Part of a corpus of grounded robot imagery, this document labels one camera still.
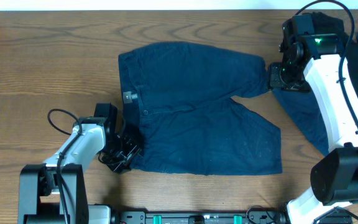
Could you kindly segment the navy blue shorts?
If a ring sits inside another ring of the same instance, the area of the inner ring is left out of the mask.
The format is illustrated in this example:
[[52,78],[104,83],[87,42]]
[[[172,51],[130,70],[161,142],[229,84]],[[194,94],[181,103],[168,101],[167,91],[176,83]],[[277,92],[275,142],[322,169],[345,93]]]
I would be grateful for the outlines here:
[[144,146],[131,162],[147,172],[274,175],[281,132],[234,100],[267,92],[265,62],[189,42],[159,42],[118,57],[123,114]]

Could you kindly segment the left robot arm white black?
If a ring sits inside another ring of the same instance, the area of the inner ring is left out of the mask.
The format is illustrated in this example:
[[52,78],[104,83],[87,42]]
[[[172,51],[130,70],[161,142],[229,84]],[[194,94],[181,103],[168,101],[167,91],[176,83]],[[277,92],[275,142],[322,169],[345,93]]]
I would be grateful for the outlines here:
[[84,180],[95,157],[122,173],[141,152],[138,140],[114,129],[107,118],[80,118],[53,156],[26,165],[20,173],[18,223],[120,223],[111,206],[88,203]]

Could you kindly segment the blue denim garment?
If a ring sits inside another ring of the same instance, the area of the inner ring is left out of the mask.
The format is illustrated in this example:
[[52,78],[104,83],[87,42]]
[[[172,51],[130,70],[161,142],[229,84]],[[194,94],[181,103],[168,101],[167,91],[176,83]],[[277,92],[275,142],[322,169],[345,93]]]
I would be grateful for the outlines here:
[[274,97],[305,138],[322,153],[329,154],[328,135],[313,92],[302,93],[274,89]]

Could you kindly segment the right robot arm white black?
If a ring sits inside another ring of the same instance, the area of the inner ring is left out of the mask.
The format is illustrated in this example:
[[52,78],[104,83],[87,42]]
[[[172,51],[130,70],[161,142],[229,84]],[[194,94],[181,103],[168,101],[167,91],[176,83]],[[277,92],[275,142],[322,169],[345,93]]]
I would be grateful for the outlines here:
[[345,49],[335,34],[285,34],[283,60],[269,68],[269,87],[310,91],[328,137],[328,155],[311,170],[310,188],[287,203],[290,223],[342,223],[338,213],[358,203],[358,98]]

